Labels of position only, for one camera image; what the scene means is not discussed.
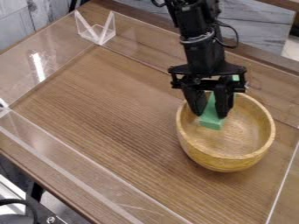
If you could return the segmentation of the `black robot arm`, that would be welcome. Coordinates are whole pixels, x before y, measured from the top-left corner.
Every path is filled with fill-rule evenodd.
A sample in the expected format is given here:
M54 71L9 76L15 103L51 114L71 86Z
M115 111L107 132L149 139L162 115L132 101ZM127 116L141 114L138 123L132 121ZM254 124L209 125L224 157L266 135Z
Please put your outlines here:
M180 44L186 63L168 68L172 87L182 91L185 101L194 115L201 115L208 100L205 93L214 95L216 115L224 118L233 107L233 94L245 91L242 66L225 61L220 28L218 0L162 0L157 7L165 7L173 26L180 32Z

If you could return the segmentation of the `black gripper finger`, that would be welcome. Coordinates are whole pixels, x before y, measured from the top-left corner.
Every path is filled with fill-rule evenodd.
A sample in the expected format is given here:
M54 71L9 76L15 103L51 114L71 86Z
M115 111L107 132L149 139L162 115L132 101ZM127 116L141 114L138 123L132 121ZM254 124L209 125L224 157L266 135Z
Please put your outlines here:
M184 87L181 91L188 102L190 112L196 116L200 116L208 102L204 91L201 89L197 89L196 87Z
M226 85L218 84L213 90L214 108L218 118L225 118L233 107L233 91Z

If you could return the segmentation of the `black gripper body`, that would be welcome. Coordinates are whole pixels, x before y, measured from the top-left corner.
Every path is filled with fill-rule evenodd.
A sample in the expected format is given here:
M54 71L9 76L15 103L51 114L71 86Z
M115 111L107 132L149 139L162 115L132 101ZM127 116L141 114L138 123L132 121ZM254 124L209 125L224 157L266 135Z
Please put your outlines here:
M186 63L168 68L172 88L214 91L222 86L228 92L245 92L246 69L225 61L217 35L209 31L194 38L180 38Z

